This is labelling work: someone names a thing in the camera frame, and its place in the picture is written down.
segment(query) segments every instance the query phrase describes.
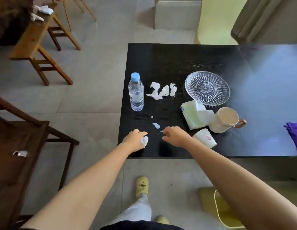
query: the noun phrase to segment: yellow trash can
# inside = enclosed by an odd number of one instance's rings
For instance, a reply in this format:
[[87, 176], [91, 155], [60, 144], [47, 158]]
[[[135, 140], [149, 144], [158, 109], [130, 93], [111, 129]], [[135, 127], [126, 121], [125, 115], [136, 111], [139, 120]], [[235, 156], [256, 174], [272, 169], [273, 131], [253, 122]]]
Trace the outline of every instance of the yellow trash can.
[[219, 219], [227, 228], [244, 228], [234, 215], [229, 205], [214, 187], [203, 187], [199, 190], [203, 210]]

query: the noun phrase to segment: plastic bottle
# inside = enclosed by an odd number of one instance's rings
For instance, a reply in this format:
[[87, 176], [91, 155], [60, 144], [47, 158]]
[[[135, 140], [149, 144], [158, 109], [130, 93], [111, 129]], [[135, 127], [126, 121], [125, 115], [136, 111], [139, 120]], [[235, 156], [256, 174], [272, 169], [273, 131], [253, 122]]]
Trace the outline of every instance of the plastic bottle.
[[128, 84], [130, 105], [134, 111], [141, 111], [144, 106], [144, 86], [140, 80], [139, 73], [131, 74], [131, 81]]

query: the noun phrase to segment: mug handle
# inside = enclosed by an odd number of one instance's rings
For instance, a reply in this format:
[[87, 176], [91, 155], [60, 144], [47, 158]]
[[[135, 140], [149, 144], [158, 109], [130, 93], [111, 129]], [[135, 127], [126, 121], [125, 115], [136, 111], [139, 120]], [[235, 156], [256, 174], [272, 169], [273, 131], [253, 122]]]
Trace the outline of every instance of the mug handle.
[[235, 126], [234, 126], [234, 128], [241, 128], [241, 127], [243, 127], [244, 125], [246, 125], [246, 121], [244, 120], [244, 119], [239, 119], [239, 121], [238, 121], [238, 123], [241, 123], [241, 124], [236, 124]]

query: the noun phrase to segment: purple bag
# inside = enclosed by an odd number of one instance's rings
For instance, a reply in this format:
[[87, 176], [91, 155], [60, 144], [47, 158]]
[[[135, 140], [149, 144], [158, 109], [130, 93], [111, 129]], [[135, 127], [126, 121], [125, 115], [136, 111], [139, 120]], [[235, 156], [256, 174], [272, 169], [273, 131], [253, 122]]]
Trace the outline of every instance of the purple bag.
[[297, 123], [288, 122], [284, 125], [297, 147]]

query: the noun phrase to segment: black table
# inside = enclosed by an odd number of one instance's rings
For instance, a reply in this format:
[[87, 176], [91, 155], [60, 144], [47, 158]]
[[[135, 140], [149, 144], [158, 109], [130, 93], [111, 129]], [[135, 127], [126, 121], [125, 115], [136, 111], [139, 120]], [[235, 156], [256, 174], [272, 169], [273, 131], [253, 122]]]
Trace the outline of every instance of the black table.
[[[209, 71], [222, 77], [231, 88], [229, 100], [218, 107], [237, 111], [248, 123], [215, 134], [213, 149], [226, 157], [297, 156], [295, 145], [283, 127], [297, 122], [297, 45], [188, 45], [140, 44], [128, 45], [118, 143], [129, 131], [147, 131], [145, 149], [130, 158], [191, 158], [182, 148], [174, 147], [161, 137], [166, 126], [179, 126], [190, 135], [180, 106], [192, 98], [184, 82], [195, 71]], [[144, 108], [134, 112], [130, 107], [128, 83], [138, 72], [144, 84], [144, 94], [152, 93], [152, 81], [162, 87], [175, 83], [175, 97], [154, 100], [144, 95]], [[161, 128], [156, 129], [153, 122]]]

